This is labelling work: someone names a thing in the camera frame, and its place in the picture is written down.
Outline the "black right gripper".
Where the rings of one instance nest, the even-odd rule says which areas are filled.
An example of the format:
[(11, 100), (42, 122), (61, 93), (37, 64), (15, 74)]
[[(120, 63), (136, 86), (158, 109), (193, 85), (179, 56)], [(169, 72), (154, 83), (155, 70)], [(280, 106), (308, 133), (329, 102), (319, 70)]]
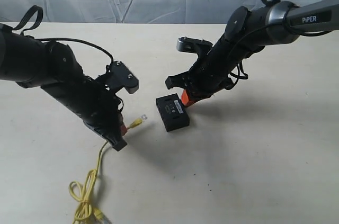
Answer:
[(239, 80), (245, 79), (242, 66), (244, 51), (233, 51), (232, 46), (190, 46), (182, 51), (196, 53), (198, 58), (187, 71), (168, 76), (165, 85), (168, 89), (184, 89), (181, 102), (185, 107), (220, 90), (231, 90)]

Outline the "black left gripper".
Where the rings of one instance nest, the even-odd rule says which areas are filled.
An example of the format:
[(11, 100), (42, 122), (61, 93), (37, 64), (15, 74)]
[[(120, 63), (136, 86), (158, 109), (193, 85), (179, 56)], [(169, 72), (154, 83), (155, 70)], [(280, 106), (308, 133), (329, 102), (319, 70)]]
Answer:
[(121, 101), (103, 84), (83, 76), (79, 81), (57, 82), (43, 85), (41, 89), (78, 116), (116, 151), (127, 145), (123, 139), (127, 127), (119, 110)]

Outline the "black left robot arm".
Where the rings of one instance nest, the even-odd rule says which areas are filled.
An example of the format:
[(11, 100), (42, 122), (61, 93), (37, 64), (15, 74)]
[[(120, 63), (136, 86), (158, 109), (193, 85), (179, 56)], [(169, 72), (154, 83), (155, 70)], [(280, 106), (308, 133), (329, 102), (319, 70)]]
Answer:
[(29, 8), (17, 26), (1, 24), (1, 80), (22, 88), (41, 88), (120, 151), (127, 145), (123, 138), (126, 127), (119, 108), (123, 101), (111, 89), (114, 62), (96, 79), (85, 75), (61, 38), (42, 40), (24, 34), (33, 15), (37, 18), (29, 29), (34, 30), (43, 19), (43, 9), (37, 5)]

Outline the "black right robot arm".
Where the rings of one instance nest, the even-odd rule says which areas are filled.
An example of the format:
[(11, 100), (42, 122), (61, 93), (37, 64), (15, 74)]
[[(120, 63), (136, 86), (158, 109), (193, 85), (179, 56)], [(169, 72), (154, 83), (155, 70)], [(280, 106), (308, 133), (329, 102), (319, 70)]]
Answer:
[(323, 0), (306, 6), (291, 1), (261, 0), (263, 7), (237, 8), (216, 43), (180, 37), (179, 52), (195, 53), (197, 60), (185, 72), (168, 76), (167, 89), (181, 88), (181, 101), (189, 107), (239, 80), (247, 80), (243, 60), (266, 46), (290, 44), (300, 36), (317, 37), (338, 30), (338, 0)]

